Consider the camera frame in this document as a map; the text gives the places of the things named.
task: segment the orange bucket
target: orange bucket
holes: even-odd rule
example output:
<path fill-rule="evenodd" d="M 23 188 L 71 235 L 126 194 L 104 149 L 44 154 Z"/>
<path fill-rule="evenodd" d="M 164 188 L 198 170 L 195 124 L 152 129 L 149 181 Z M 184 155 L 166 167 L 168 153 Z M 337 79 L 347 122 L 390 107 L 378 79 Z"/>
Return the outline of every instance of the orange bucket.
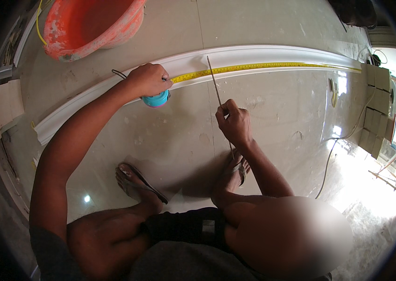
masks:
<path fill-rule="evenodd" d="M 56 0 L 44 27 L 45 53 L 61 62 L 113 48 L 139 30 L 146 0 Z"/>

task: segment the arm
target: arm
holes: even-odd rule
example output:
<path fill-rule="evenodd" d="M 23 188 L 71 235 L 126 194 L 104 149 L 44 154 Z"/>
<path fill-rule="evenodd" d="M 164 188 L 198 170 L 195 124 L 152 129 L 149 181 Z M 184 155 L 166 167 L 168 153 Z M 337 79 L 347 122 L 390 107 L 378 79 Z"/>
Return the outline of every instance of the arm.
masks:
<path fill-rule="evenodd" d="M 45 147 L 34 179 L 30 226 L 55 233 L 66 241 L 67 180 L 114 113 L 140 96 L 154 96 L 173 85 L 165 69 L 150 63 L 133 70 L 93 102 L 71 116 Z"/>
<path fill-rule="evenodd" d="M 238 108 L 235 101 L 229 99 L 218 107 L 215 116 L 224 136 L 250 164 L 262 194 L 273 197 L 294 196 L 290 185 L 254 140 L 249 112 Z"/>

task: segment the foot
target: foot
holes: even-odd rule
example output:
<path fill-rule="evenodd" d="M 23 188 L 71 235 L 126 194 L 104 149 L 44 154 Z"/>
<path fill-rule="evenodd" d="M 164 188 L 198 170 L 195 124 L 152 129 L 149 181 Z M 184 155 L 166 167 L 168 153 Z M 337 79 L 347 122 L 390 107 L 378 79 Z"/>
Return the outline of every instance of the foot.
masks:
<path fill-rule="evenodd" d="M 115 173 L 115 177 L 117 180 L 118 185 L 124 190 L 122 186 L 122 177 L 125 177 L 128 181 L 139 184 L 145 185 L 144 182 L 132 171 L 132 169 L 126 164 L 120 164 L 118 166 L 122 173 L 118 171 Z M 150 207 L 154 208 L 156 211 L 162 211 L 162 201 L 157 197 L 157 195 L 152 192 L 151 190 L 143 189 L 143 188 L 134 188 L 137 192 L 137 195 L 140 199 L 140 204 L 147 204 Z"/>
<path fill-rule="evenodd" d="M 243 158 L 243 156 L 237 150 L 234 150 L 234 159 L 232 159 L 232 154 L 230 154 L 229 157 L 230 162 L 228 166 L 224 169 L 223 173 L 212 189 L 212 197 L 221 195 L 225 192 L 234 193 L 234 191 L 240 186 L 243 180 L 242 172 L 240 170 L 235 170 L 232 172 L 234 167 L 239 163 L 245 167 L 246 174 L 251 171 L 248 161 L 246 161 L 246 159 Z"/>

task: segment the yellow cable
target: yellow cable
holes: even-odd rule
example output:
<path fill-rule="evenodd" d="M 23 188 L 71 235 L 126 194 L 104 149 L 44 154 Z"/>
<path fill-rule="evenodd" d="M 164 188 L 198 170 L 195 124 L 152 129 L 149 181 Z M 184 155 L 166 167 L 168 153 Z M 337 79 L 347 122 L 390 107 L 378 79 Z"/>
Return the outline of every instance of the yellow cable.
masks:
<path fill-rule="evenodd" d="M 45 42 L 45 40 L 42 38 L 42 35 L 40 35 L 40 31 L 39 31 L 39 12 L 42 12 L 40 6 L 42 6 L 42 1 L 40 0 L 39 3 L 39 7 L 37 8 L 37 16 L 36 16 L 36 28 L 37 28 L 37 35 L 39 35 L 40 40 L 42 40 L 42 42 L 44 43 L 45 46 L 47 46 L 48 44 Z"/>

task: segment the hand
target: hand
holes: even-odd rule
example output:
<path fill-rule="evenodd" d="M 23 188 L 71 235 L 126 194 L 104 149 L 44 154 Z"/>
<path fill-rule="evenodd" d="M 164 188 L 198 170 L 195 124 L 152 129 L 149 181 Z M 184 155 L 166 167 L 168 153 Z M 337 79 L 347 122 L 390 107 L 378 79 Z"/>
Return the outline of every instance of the hand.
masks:
<path fill-rule="evenodd" d="M 152 63 L 134 69 L 124 81 L 134 87 L 137 97 L 152 97 L 173 85 L 162 65 Z"/>
<path fill-rule="evenodd" d="M 253 135 L 251 131 L 250 114 L 246 109 L 238 108 L 233 99 L 218 107 L 215 114 L 218 127 L 224 136 L 239 150 L 248 147 Z"/>

